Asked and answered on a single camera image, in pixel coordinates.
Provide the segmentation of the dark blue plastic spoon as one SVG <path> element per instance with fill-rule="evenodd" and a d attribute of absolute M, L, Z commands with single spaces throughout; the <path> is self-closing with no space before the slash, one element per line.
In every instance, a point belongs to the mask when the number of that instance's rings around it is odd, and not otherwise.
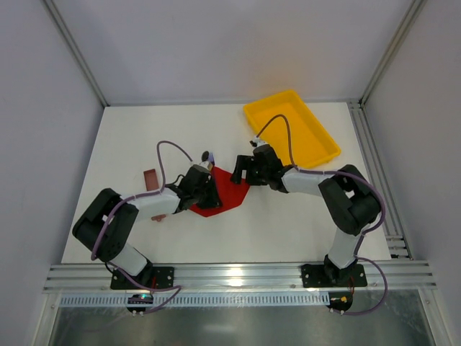
<path fill-rule="evenodd" d="M 212 153 L 209 151 L 204 151 L 201 155 L 201 161 L 211 162 L 211 160 L 212 160 Z"/>

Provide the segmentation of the purple plastic fork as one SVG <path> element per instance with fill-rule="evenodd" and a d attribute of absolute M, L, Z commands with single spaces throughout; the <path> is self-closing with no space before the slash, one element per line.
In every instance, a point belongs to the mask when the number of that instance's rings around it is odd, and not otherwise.
<path fill-rule="evenodd" d="M 208 161 L 210 162 L 210 164 L 211 164 L 213 167 L 216 165 L 216 163 L 215 163 L 215 157 L 214 157 L 213 152 L 210 152 L 210 153 L 209 153 Z"/>

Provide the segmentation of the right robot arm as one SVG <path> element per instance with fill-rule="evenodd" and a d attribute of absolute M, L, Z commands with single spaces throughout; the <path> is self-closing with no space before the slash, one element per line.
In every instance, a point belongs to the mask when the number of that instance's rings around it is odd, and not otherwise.
<path fill-rule="evenodd" d="M 282 193 L 303 193 L 323 198 L 336 225 L 334 242 L 319 267 L 330 284 L 345 283 L 359 258 L 364 236 L 380 226 L 385 204 L 380 193 L 347 164 L 336 171 L 315 171 L 284 165 L 269 144 L 256 146 L 251 155 L 238 155 L 231 182 L 268 186 Z"/>

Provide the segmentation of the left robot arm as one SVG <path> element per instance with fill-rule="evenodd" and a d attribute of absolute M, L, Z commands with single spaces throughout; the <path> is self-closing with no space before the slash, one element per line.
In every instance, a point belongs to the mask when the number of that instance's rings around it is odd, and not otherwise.
<path fill-rule="evenodd" d="M 127 243 L 138 221 L 154 216 L 173 215 L 199 203 L 219 206 L 212 177 L 213 164 L 193 164 L 178 184 L 124 198 L 110 188 L 103 189 L 73 226 L 72 234 L 88 250 L 91 258 L 112 264 L 135 277 L 146 270 L 148 259 Z"/>

